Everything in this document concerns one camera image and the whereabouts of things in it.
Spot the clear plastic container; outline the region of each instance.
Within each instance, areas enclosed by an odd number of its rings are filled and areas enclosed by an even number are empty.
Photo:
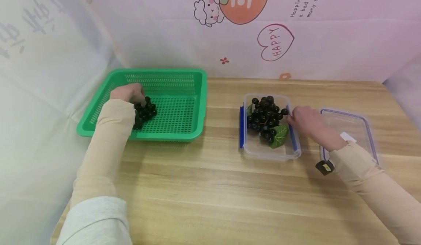
[[[260,136],[256,131],[247,130],[247,107],[251,104],[251,100],[255,97],[260,100],[263,96],[269,94],[262,93],[247,93],[244,96],[244,112],[243,112],[243,148],[247,153],[248,157],[258,159],[270,159],[285,161],[289,159],[297,159],[301,156],[301,145],[298,139],[297,132],[293,130],[292,126],[288,125],[289,132],[285,139],[285,144],[278,148],[272,149],[266,143],[262,143]],[[271,95],[274,98],[274,103],[279,106],[280,109],[287,108],[292,110],[291,101],[287,96],[283,95]],[[287,118],[284,117],[280,120],[280,124],[288,124]]]
[[[344,140],[354,141],[368,151],[377,164],[382,165],[373,132],[364,116],[330,108],[322,108],[320,113],[327,125],[335,129]],[[321,159],[329,159],[329,152],[323,147],[321,147]]]

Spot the wooden table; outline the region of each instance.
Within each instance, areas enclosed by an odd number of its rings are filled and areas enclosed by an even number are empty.
[[[250,92],[369,118],[387,173],[421,200],[420,134],[381,84],[209,79],[199,138],[127,143],[116,186],[127,201],[133,244],[397,244],[336,175],[314,168],[319,148],[311,140],[300,137],[303,153],[294,161],[245,158],[238,111]]]

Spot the beige arm sleeve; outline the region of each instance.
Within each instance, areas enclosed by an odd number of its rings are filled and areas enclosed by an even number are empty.
[[[114,179],[134,118],[131,103],[113,99],[103,105],[94,136],[73,183],[70,208],[89,198],[116,196]]]
[[[354,142],[330,153],[338,176],[367,203],[402,245],[421,245],[421,203]]]

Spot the heart drawing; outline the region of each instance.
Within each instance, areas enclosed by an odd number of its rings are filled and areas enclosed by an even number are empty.
[[[270,24],[264,27],[257,36],[257,42],[264,49],[261,57],[263,60],[273,62],[289,50],[294,41],[294,35],[282,24]]]

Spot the hand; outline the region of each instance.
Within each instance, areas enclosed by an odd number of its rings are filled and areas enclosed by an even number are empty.
[[[288,123],[329,152],[340,150],[347,145],[346,141],[324,122],[322,115],[310,106],[297,106],[293,115],[288,116]]]
[[[110,99],[121,99],[126,102],[141,103],[146,105],[145,92],[139,83],[127,84],[115,88],[110,93]]]

